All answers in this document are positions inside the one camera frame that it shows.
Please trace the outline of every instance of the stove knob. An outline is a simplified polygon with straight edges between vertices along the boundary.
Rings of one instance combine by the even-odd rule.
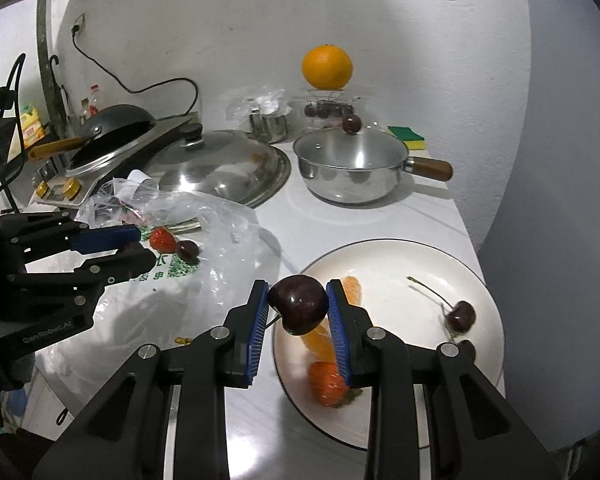
[[[49,184],[47,184],[44,180],[38,184],[36,188],[36,195],[40,198],[44,198],[45,195],[49,192]]]
[[[80,184],[80,181],[78,181],[77,178],[71,177],[64,183],[64,186],[62,186],[62,194],[67,200],[73,200],[81,187],[82,184]]]

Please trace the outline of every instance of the saucepan handle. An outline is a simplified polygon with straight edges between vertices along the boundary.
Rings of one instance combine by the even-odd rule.
[[[403,169],[407,173],[439,180],[440,182],[446,182],[454,175],[454,168],[446,160],[424,156],[408,156]]]

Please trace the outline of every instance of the countertop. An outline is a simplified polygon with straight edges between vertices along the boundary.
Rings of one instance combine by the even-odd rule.
[[[275,283],[301,272],[322,254],[369,238],[404,238],[437,247],[465,263],[482,279],[474,248],[445,184],[404,174],[389,196],[365,206],[336,206],[306,188],[291,142],[276,145],[292,161],[285,186],[256,208],[262,228],[257,278]],[[411,155],[429,156],[427,152]],[[65,405],[79,407],[53,377],[50,386]],[[177,395],[167,441],[165,478],[171,454]],[[248,390],[225,390],[226,434],[232,480],[334,480],[362,478],[365,453],[331,440],[311,426],[286,398],[272,358],[268,331],[258,377]],[[430,478],[429,451],[420,451],[421,478]]]

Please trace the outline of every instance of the white plate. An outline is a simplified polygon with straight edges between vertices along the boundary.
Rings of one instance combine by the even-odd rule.
[[[362,306],[373,324],[424,348],[434,349],[448,341],[441,300],[407,280],[407,276],[430,286],[451,304],[469,301],[475,308],[476,321],[466,338],[476,348],[475,364],[492,384],[500,379],[504,334],[496,304],[481,280],[449,254],[408,240],[366,240],[325,254],[303,273],[323,285],[334,278],[355,276],[362,286]],[[301,338],[286,333],[280,322],[274,327],[273,357],[286,394],[310,423],[344,444],[366,449],[370,388],[365,388],[349,406],[334,409],[318,404],[306,378],[306,369],[315,357]],[[429,435],[422,387],[416,386],[415,393],[420,447],[425,447]]]

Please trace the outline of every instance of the wok handle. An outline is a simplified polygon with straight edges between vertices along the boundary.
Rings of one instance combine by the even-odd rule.
[[[446,160],[409,156],[404,164],[404,171],[432,180],[446,182],[454,175],[454,168]]]
[[[84,137],[74,137],[73,139],[55,140],[54,142],[36,146],[29,150],[29,160],[42,160],[43,158],[49,158],[59,153],[70,152],[71,150],[80,148],[87,140]]]

